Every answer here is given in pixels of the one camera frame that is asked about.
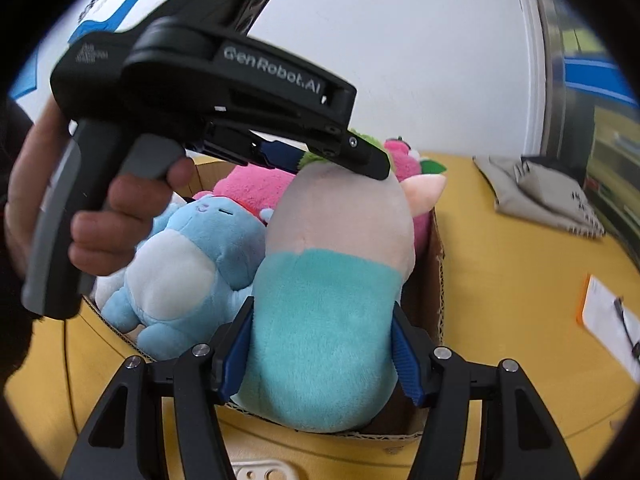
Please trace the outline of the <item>person's left hand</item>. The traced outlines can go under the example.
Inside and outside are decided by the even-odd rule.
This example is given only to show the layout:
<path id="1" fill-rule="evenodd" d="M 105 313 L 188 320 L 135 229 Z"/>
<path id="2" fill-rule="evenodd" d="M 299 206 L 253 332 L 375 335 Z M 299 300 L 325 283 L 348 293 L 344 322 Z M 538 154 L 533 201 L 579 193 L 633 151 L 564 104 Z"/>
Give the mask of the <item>person's left hand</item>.
<path id="1" fill-rule="evenodd" d="M 4 239 L 19 276 L 26 273 L 40 204 L 68 140 L 68 123 L 50 100 L 17 156 L 4 206 Z M 190 182 L 193 173 L 194 163 L 183 157 L 163 181 L 132 174 L 114 179 L 108 188 L 107 210 L 74 215 L 70 262 L 95 276 L 110 275 L 126 266 L 134 258 L 134 248 L 150 234 L 152 220 L 165 210 L 172 193 Z"/>

